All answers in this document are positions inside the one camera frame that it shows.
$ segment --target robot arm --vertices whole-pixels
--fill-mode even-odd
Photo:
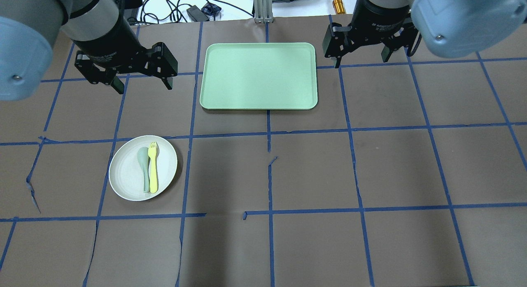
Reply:
[[[458,58],[509,36],[525,21],[526,5],[526,0],[357,0],[348,26],[328,27],[324,54],[338,68],[346,53],[383,43],[387,62],[401,47],[412,56],[422,37],[435,55]]]
[[[23,99],[36,90],[59,30],[81,49],[75,66],[88,82],[122,94],[116,74],[140,72],[172,89],[177,60],[162,42],[141,46],[113,0],[2,0],[0,100]]]

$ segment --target black connector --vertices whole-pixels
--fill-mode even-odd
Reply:
[[[203,13],[198,6],[194,5],[187,9],[187,13],[190,16],[190,19],[194,22],[207,22],[209,17]]]

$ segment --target round plate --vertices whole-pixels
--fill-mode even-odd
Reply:
[[[137,151],[150,143],[158,143],[158,191],[143,192],[143,171],[137,160]],[[172,182],[177,168],[177,155],[169,141],[156,135],[142,135],[124,144],[112,158],[109,170],[109,180],[113,191],[128,201],[144,201],[162,193]]]

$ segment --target yellow fork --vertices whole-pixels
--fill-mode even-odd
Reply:
[[[158,169],[156,157],[158,156],[158,143],[150,143],[148,147],[148,157],[150,157],[150,193],[158,191]]]

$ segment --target light green rectangular tray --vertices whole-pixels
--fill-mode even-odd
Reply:
[[[315,48],[309,43],[213,44],[205,55],[205,109],[308,110],[318,102]]]

